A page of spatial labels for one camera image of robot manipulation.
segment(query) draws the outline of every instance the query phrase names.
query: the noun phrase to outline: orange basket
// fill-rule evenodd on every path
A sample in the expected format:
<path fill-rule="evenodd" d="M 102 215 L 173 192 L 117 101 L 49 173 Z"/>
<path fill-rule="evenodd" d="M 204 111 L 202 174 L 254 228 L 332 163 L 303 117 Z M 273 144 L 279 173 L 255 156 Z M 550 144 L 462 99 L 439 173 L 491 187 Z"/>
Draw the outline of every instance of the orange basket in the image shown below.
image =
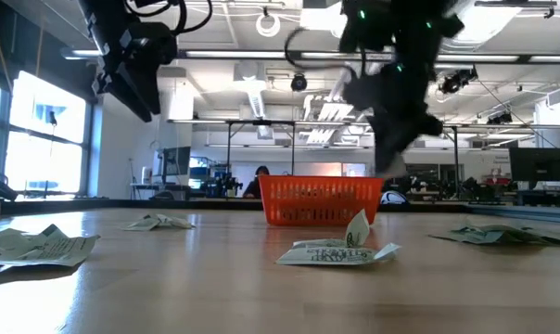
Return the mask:
<path fill-rule="evenodd" d="M 364 209 L 372 224 L 383 179 L 261 175 L 261 200 L 270 225 L 347 225 Z"/>

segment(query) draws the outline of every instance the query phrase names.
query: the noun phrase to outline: table surface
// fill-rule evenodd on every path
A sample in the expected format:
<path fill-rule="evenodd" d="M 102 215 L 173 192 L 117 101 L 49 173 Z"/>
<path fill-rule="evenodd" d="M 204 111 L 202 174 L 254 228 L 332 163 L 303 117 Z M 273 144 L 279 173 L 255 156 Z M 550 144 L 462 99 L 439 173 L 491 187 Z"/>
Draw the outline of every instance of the table surface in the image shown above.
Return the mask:
<path fill-rule="evenodd" d="M 0 222 L 0 230 L 56 224 L 69 236 L 102 237 L 75 270 L 0 273 L 0 333 L 560 333 L 560 248 L 426 236 L 510 219 L 380 213 L 367 246 L 400 244 L 396 260 L 302 267 L 274 261 L 293 241 L 341 238 L 344 228 L 270 227 L 263 212 L 204 211 L 185 212 L 194 230 L 120 230 L 149 212 Z"/>

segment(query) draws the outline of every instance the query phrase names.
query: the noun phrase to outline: window frame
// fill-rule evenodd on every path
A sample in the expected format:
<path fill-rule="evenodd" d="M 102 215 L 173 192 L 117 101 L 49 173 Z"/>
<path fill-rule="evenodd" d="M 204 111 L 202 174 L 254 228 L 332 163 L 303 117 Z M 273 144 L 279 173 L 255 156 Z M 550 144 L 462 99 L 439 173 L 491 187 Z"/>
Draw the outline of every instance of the window frame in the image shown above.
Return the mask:
<path fill-rule="evenodd" d="M 86 196 L 88 194 L 88 172 L 89 172 L 89 162 L 90 162 L 90 140 L 92 138 L 92 120 L 95 114 L 95 104 L 92 101 L 84 99 L 86 103 L 86 112 L 84 115 L 84 128 L 83 128 L 83 141 L 82 143 L 76 143 L 74 141 L 56 136 L 41 133 L 34 130 L 29 130 L 17 125 L 10 124 L 10 110 L 12 106 L 12 98 L 10 92 L 4 90 L 2 87 L 0 95 L 0 173 L 6 172 L 6 157 L 8 149 L 8 140 L 10 132 L 26 133 L 34 137 L 42 138 L 45 140 L 53 140 L 58 143 L 70 144 L 78 146 L 82 149 L 81 158 L 81 178 L 80 186 L 77 192 L 63 192 L 63 191 L 48 191 L 47 195 L 78 195 Z M 20 195 L 25 194 L 25 191 L 17 191 Z"/>

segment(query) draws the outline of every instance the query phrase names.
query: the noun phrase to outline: ceiling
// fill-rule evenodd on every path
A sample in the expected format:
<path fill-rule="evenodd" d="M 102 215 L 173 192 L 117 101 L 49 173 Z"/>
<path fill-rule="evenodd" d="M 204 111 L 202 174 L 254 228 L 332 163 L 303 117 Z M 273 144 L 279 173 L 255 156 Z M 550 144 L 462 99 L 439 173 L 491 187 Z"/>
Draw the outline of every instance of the ceiling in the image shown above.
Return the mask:
<path fill-rule="evenodd" d="M 86 24 L 76 0 L 3 1 L 35 22 L 40 22 L 40 18 L 43 17 L 45 28 L 66 44 L 79 49 L 95 48 L 85 32 Z M 559 16 L 560 0 L 557 1 L 556 14 Z M 280 32 L 274 37 L 264 37 L 256 30 L 260 8 L 225 9 L 217 6 L 215 16 L 203 29 L 179 37 L 179 47 L 280 50 L 287 35 L 299 26 L 296 21 L 299 21 L 298 15 L 302 8 L 302 0 L 289 0 L 284 3 L 285 9 L 270 9 L 271 13 L 286 16 L 281 19 Z M 200 22 L 205 17 L 202 13 L 205 10 L 204 6 L 189 10 L 187 26 Z M 177 16 L 174 8 L 153 19 L 173 27 Z M 330 32 L 309 31 L 295 40 L 292 47 L 301 50 L 335 50 L 337 43 L 338 39 Z M 480 46 L 477 51 L 560 53 L 560 18 L 512 19 L 500 33 Z M 233 89 L 235 61 L 175 60 L 172 65 L 186 68 L 194 79 L 198 91 L 201 92 L 196 110 L 202 117 L 208 117 L 208 113 L 213 110 L 236 110 L 239 105 L 248 104 L 247 94 Z M 272 79 L 268 80 L 268 89 L 262 93 L 266 105 L 302 106 L 307 94 L 290 91 L 290 81 L 294 74 L 292 67 L 284 61 L 264 61 L 263 66 L 268 79 Z M 560 85 L 560 66 L 481 65 L 477 66 L 477 72 L 488 90 L 480 83 L 471 83 L 459 95 L 442 96 L 435 94 L 436 89 L 433 86 L 427 98 L 430 112 L 450 122 L 471 122 L 480 112 L 499 104 L 492 96 L 494 94 L 503 102 L 509 101 L 514 112 L 528 121 L 532 117 L 534 101 L 545 95 L 526 91 L 549 92 Z M 309 89 L 317 92 L 334 87 L 340 71 L 311 71 L 305 72 L 305 75 L 309 81 Z M 517 92 L 520 84 L 523 86 L 523 92 Z"/>

